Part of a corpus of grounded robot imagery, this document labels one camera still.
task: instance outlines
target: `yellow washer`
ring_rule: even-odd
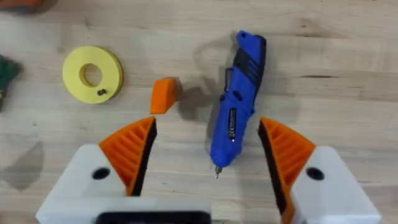
[[[91,85],[85,70],[89,64],[96,65],[102,73],[98,86]],[[79,47],[72,51],[63,64],[63,82],[68,91],[78,100],[103,103],[118,93],[123,84],[123,70],[119,60],[111,52],[100,47]]]

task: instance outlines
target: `wood grain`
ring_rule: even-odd
[[[157,117],[145,196],[209,197],[220,223],[277,223],[256,134],[265,115],[337,148],[383,223],[397,223],[397,15],[393,0],[69,0],[36,16],[1,13],[0,54],[24,71],[0,113],[0,223],[35,223],[78,147],[148,116],[162,77],[179,77],[185,94]],[[267,68],[243,153],[216,180],[208,147],[241,29],[268,39]],[[121,92],[102,105],[63,85],[63,61],[82,45],[123,65]]]

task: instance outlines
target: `rotary tool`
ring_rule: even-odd
[[[233,66],[225,71],[224,93],[211,143],[210,156],[216,178],[241,153],[244,130],[254,114],[254,101],[266,65],[267,41],[260,35],[239,31],[239,49]]]

